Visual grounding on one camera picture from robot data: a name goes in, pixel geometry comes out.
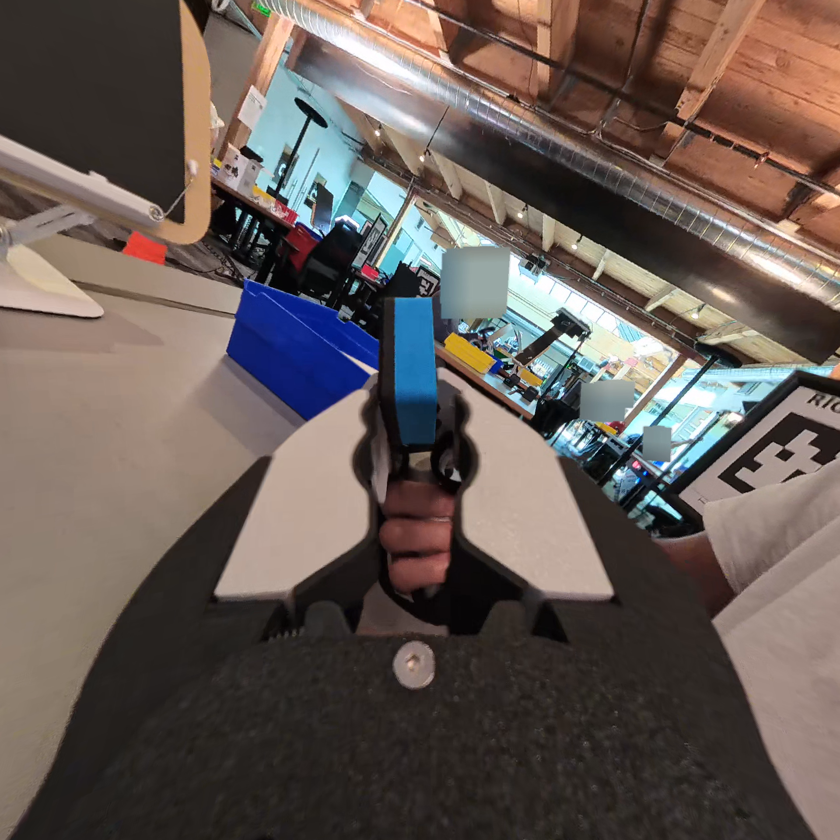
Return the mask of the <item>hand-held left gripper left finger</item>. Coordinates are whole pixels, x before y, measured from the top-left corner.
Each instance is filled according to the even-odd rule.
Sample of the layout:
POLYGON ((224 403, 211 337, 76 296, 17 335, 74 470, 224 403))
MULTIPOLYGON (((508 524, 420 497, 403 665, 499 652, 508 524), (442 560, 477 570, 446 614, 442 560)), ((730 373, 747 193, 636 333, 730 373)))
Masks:
POLYGON ((276 449, 216 583, 220 602, 278 602, 289 614, 362 604, 382 562, 371 488, 378 414, 367 384, 276 449))

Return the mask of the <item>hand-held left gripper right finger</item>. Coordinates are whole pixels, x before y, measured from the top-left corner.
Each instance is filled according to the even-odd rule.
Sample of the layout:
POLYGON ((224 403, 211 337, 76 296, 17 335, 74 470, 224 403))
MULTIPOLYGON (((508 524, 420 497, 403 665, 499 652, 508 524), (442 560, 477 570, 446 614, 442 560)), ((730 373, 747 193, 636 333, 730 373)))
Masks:
POLYGON ((458 491, 441 595, 451 631, 479 631, 518 603, 533 628, 546 605, 607 604, 614 589, 560 459, 534 430, 452 371, 458 491))

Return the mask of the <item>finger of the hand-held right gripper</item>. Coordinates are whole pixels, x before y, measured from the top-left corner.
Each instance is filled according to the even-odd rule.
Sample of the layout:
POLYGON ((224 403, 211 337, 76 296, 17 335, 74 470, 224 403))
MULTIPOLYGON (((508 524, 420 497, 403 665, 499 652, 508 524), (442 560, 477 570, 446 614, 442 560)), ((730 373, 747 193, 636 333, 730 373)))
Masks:
POLYGON ((383 423, 377 423, 371 441, 371 492, 377 504, 385 502, 392 469, 392 451, 383 423))

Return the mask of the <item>blue whiteboard eraser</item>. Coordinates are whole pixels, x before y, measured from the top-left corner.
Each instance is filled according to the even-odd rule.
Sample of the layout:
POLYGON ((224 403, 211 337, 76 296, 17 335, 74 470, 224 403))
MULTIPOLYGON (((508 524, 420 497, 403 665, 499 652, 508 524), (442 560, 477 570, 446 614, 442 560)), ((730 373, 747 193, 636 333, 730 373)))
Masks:
POLYGON ((438 421, 432 302, 389 297, 381 314, 377 402, 391 452, 428 451, 438 421))

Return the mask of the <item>blue plastic bin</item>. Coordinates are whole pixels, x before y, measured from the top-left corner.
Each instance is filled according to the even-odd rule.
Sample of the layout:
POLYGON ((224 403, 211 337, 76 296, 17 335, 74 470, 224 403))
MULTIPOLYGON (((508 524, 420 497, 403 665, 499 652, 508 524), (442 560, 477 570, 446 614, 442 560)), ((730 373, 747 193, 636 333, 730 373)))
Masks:
POLYGON ((305 421, 379 369, 379 342, 322 304, 247 280, 227 356, 305 421))

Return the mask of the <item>person's right hand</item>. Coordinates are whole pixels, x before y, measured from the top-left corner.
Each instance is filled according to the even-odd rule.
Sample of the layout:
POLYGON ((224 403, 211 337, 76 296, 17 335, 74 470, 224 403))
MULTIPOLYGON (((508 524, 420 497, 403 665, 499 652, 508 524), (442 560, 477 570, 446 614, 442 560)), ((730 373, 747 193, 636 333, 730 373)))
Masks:
POLYGON ((454 532, 456 497, 438 485, 409 479, 388 486, 379 538, 388 580, 404 596, 446 582, 454 532))

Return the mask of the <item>yellow parts bin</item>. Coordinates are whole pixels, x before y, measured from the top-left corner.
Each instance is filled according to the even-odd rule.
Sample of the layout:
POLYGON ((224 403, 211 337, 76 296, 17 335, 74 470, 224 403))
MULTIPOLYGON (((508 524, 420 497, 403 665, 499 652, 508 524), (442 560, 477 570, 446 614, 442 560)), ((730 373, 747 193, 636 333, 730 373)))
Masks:
POLYGON ((447 336, 444 349, 459 362, 481 375, 487 374, 497 362, 491 354, 481 350, 458 333, 450 333, 447 336))

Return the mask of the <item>black office chair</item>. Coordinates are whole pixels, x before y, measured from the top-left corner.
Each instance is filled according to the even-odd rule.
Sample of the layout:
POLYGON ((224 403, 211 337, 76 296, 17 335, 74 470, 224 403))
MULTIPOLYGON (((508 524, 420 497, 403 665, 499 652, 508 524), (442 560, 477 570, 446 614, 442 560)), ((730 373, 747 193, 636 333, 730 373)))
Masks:
POLYGON ((345 222, 336 223, 305 259, 298 281, 298 294, 331 302, 347 279, 363 243, 360 231, 345 222))

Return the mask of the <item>black framed marker sign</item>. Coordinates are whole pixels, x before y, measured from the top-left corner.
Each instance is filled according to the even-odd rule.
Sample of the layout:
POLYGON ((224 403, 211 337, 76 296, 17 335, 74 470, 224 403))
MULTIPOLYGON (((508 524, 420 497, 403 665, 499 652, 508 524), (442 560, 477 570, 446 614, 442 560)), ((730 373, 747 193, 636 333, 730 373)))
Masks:
POLYGON ((663 498, 699 525, 713 501, 814 474, 838 453, 839 381, 796 371, 671 482, 663 498))

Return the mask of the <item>long dark workbench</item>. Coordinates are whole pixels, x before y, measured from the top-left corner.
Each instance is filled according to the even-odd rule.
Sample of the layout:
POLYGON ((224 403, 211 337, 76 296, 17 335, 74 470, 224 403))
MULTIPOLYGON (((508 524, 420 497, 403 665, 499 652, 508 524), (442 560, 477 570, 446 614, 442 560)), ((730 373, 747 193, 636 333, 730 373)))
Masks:
POLYGON ((286 243, 287 235, 295 226, 297 214, 275 197, 263 193, 258 188, 240 192, 224 180, 211 176, 211 187, 215 197, 222 201, 215 213, 229 207, 236 215, 232 219, 228 245, 231 254, 237 260, 247 263, 249 254, 263 232, 266 239, 266 251, 255 274, 255 282, 268 285, 278 262, 278 249, 286 243))

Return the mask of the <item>orange cone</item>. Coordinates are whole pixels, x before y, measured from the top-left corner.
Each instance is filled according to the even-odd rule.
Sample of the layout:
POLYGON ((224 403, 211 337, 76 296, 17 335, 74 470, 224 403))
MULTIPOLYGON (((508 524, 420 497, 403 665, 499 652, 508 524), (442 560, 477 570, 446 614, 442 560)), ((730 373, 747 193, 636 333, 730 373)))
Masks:
POLYGON ((164 266, 167 257, 167 245, 142 233, 133 231, 122 247, 122 253, 157 266, 164 266))

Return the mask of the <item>white cardboard box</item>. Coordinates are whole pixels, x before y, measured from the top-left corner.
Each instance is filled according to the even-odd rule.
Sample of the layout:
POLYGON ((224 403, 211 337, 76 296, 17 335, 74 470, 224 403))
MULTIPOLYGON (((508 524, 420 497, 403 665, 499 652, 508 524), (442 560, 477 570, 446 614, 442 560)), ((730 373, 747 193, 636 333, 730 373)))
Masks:
POLYGON ((248 146, 237 148, 229 144, 216 178, 237 193, 252 196, 257 177, 263 169, 263 160, 248 146))

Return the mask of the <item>white stand base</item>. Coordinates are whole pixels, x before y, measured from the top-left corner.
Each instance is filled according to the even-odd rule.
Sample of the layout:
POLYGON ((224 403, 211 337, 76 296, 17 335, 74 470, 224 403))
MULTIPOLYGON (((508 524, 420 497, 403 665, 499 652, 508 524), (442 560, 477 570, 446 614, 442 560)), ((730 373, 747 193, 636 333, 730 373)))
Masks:
POLYGON ((1 309, 76 319, 100 319, 104 314, 87 293, 22 245, 2 254, 1 309))

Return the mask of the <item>black board with wooden rim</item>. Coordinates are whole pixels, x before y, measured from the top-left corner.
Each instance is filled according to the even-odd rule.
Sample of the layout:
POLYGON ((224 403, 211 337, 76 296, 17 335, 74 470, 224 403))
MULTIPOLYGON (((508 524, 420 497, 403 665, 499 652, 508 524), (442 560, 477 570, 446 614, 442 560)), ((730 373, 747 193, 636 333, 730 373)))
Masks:
MULTIPOLYGON (((2 136, 33 151, 167 210, 186 157, 210 173, 210 99, 185 2, 2 2, 2 136)), ((100 219, 52 202, 3 220, 2 252, 100 219)))

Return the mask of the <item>silver ventilation duct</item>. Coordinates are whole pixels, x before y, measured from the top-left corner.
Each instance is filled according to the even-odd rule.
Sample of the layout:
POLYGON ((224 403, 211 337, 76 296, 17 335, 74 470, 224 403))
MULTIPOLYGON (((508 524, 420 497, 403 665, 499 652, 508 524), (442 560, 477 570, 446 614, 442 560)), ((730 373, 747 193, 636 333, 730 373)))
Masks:
POLYGON ((677 226, 703 245, 838 309, 838 257, 803 244, 746 207, 506 96, 501 89, 325 3, 275 1, 267 6, 308 34, 677 226))

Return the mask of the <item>wooden post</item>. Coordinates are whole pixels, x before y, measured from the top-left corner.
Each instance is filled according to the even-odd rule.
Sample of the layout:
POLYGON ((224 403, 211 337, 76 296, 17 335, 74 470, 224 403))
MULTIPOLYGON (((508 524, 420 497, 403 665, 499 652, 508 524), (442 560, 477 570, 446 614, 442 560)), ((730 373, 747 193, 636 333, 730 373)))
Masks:
POLYGON ((275 76, 280 60, 291 37, 293 23, 286 17, 271 12, 266 29, 261 36, 259 46, 251 62, 244 86, 235 102, 231 119, 227 122, 226 132, 219 147, 219 158, 223 159, 228 147, 233 145, 241 149, 247 144, 252 129, 242 122, 239 112, 245 104, 251 88, 265 98, 275 76))

